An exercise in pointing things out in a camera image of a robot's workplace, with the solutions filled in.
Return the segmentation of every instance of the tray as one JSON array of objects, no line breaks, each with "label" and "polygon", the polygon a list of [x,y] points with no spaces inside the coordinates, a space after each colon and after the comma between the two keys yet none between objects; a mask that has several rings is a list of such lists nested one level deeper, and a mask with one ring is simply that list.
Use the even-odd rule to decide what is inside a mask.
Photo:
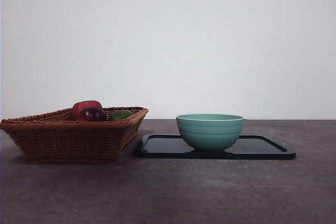
[{"label": "tray", "polygon": [[143,158],[201,159],[294,159],[296,153],[274,140],[259,135],[241,135],[237,142],[221,152],[197,152],[180,135],[145,135],[134,149]]}]

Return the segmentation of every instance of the green fruit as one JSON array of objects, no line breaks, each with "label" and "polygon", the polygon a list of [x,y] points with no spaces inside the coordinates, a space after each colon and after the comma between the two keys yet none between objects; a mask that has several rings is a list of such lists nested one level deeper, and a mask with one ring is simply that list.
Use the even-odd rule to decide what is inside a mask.
[{"label": "green fruit", "polygon": [[114,121],[114,120],[124,119],[124,118],[128,118],[130,115],[133,115],[133,112],[130,110],[116,110],[116,111],[113,111],[109,115],[109,120]]}]

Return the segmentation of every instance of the bowl rim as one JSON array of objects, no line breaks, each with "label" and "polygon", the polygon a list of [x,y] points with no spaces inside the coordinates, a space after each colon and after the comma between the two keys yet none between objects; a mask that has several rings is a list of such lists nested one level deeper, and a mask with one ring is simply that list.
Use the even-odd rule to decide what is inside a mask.
[{"label": "bowl rim", "polygon": [[[181,116],[186,116],[186,115],[229,115],[229,116],[237,116],[239,118],[237,119],[223,119],[223,120],[207,120],[207,119],[188,119],[188,118],[181,118]],[[183,115],[178,115],[176,119],[181,119],[181,120],[188,120],[188,121],[203,121],[203,122],[225,122],[225,121],[240,121],[244,120],[243,116],[240,115],[231,115],[231,114],[211,114],[211,113],[192,113],[192,114],[183,114]]]}]

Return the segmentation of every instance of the basket rim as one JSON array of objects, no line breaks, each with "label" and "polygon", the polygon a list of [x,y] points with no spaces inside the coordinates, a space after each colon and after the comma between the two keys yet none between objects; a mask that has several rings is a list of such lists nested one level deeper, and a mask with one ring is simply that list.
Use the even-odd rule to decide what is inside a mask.
[{"label": "basket rim", "polygon": [[140,109],[137,113],[129,116],[125,119],[119,119],[115,121],[102,121],[102,122],[87,122],[87,121],[72,121],[72,120],[66,120],[66,121],[49,121],[49,120],[31,120],[27,121],[28,118],[36,117],[36,116],[50,116],[56,113],[62,113],[71,111],[72,108],[66,108],[62,110],[56,110],[52,112],[47,112],[43,114],[37,114],[37,115],[31,115],[31,116],[22,116],[19,118],[9,118],[9,119],[2,119],[0,125],[4,124],[80,124],[80,125],[102,125],[102,124],[132,124],[133,121],[137,121],[139,116],[145,116],[148,113],[148,109],[140,107],[140,106],[124,106],[124,107],[106,107],[103,108],[104,110],[114,110],[114,109]]}]

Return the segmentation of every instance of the white wall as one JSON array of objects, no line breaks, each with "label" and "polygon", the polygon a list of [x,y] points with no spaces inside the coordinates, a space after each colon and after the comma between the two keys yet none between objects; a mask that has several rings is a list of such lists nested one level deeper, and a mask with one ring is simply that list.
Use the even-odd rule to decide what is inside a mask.
[{"label": "white wall", "polygon": [[335,0],[2,0],[2,118],[80,100],[336,119]]}]

